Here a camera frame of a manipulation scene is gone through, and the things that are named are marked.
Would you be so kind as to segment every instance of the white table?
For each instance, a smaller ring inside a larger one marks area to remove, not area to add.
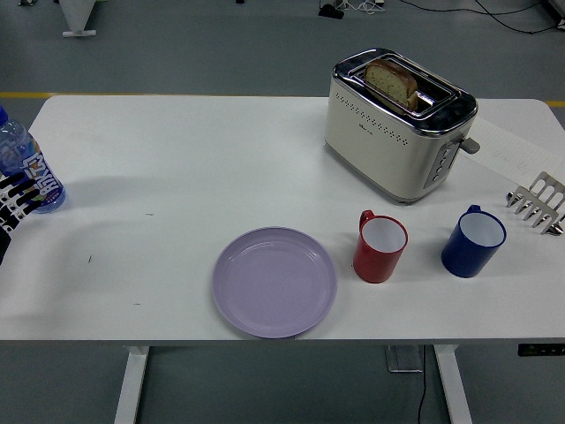
[[[327,98],[58,96],[30,131],[68,190],[13,234],[0,268],[0,340],[130,346],[117,422],[134,421],[147,346],[253,340],[217,311],[211,274],[231,240],[256,228],[306,232],[339,277],[328,316],[297,339],[434,344],[453,422],[469,422],[461,343],[565,341],[565,238],[506,208],[516,184],[460,155],[447,181],[411,206],[388,201],[324,145]],[[479,115],[565,156],[547,106],[482,100]],[[460,279],[440,251],[479,204],[508,241]],[[391,215],[409,245],[384,284],[351,267],[364,209]]]

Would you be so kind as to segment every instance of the toaster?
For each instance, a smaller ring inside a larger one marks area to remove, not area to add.
[[[374,59],[395,62],[418,83],[415,110],[365,82]],[[477,115],[475,98],[388,49],[370,49],[332,72],[325,140],[345,163],[392,199],[411,203],[437,188],[459,148],[479,149],[466,138]]]

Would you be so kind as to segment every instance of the mug handle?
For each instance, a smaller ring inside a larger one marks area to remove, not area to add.
[[[363,212],[361,212],[361,217],[359,218],[359,231],[361,231],[361,227],[363,226],[365,221],[368,221],[371,218],[374,218],[374,213],[372,212],[372,210],[364,210]]]

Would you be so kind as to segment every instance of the bread slice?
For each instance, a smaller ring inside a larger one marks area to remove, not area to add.
[[[365,68],[365,82],[411,110],[418,107],[418,83],[401,65],[375,59]]]

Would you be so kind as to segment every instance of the power cord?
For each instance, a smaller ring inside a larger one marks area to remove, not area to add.
[[[422,11],[470,11],[470,12],[473,12],[473,13],[477,13],[477,14],[479,14],[479,15],[488,15],[488,16],[490,16],[491,18],[493,18],[494,20],[496,20],[499,24],[501,24],[502,26],[506,27],[507,29],[510,29],[510,30],[512,30],[512,31],[516,31],[517,33],[522,33],[522,34],[538,34],[538,33],[543,33],[543,32],[545,32],[545,31],[549,31],[549,30],[551,30],[551,29],[555,29],[555,28],[558,27],[558,26],[550,26],[550,27],[548,27],[548,28],[539,29],[539,30],[537,30],[537,31],[524,31],[524,30],[521,30],[521,29],[513,28],[512,26],[508,26],[508,25],[506,25],[505,23],[503,23],[502,21],[500,21],[499,19],[496,18],[497,16],[501,16],[501,15],[510,15],[510,14],[513,14],[513,13],[519,13],[519,12],[521,12],[521,11],[527,11],[528,9],[531,9],[532,7],[538,6],[538,5],[540,5],[540,4],[546,4],[546,3],[547,3],[547,0],[541,0],[541,1],[537,2],[537,3],[531,4],[530,6],[524,7],[523,9],[519,9],[519,10],[516,10],[516,11],[504,11],[504,12],[499,12],[499,13],[491,13],[491,12],[489,12],[489,11],[485,8],[485,6],[483,6],[478,0],[475,0],[475,3],[478,4],[478,6],[480,6],[480,8],[481,8],[483,11],[477,11],[477,10],[474,10],[474,9],[466,9],[466,8],[457,8],[457,9],[429,9],[429,8],[427,8],[427,7],[423,7],[423,6],[420,6],[420,5],[418,5],[418,4],[414,4],[414,3],[408,2],[408,1],[406,1],[406,0],[399,0],[399,1],[400,1],[401,3],[409,4],[410,6],[416,7],[417,9],[420,9],[420,10],[422,10]]]
[[[508,26],[508,25],[506,25],[504,22],[502,22],[502,21],[500,21],[498,18],[496,18],[496,16],[494,16],[491,12],[489,12],[487,9],[485,9],[485,6],[483,6],[478,0],[475,0],[475,3],[478,4],[478,5],[481,7],[481,9],[483,9],[483,11],[486,12],[486,14],[487,14],[488,16],[490,16],[491,18],[493,18],[495,21],[497,21],[497,22],[498,22],[499,24],[501,24],[503,27],[506,27],[506,28],[508,28],[508,29],[511,29],[512,31],[516,31],[517,33],[522,33],[522,34],[539,34],[539,33],[545,32],[545,31],[549,31],[550,29],[557,28],[556,25],[550,26],[549,28],[545,28],[545,29],[539,29],[538,31],[523,31],[523,30],[521,30],[521,29],[513,28],[512,26]]]
[[[377,4],[377,2],[375,2],[375,1],[371,2],[369,0],[365,0],[365,1],[361,2],[359,4],[359,6],[357,6],[357,7],[355,7],[353,4],[351,4],[351,2],[349,0],[342,0],[342,2],[338,6],[336,6],[336,9],[339,9],[342,6],[345,6],[345,8],[350,7],[354,11],[364,11],[369,15],[373,15],[376,11],[378,11],[378,12],[385,11],[385,8],[382,7],[381,5]]]

